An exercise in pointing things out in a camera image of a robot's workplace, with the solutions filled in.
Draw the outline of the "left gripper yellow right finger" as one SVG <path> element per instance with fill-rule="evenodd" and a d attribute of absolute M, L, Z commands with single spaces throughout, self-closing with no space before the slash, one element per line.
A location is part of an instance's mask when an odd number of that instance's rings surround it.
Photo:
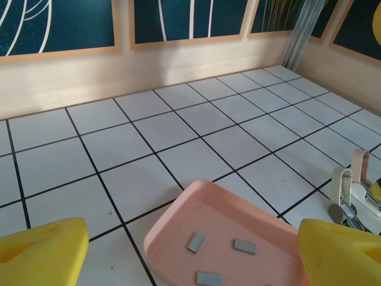
<path fill-rule="evenodd" d="M 298 250 L 310 285 L 380 285 L 380 236 L 304 219 Z"/>

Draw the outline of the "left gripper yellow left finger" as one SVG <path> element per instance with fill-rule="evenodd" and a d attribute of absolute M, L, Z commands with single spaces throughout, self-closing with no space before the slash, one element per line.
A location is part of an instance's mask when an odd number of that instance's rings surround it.
<path fill-rule="evenodd" d="M 82 217 L 1 237 L 1 285 L 76 285 L 89 247 Z"/>

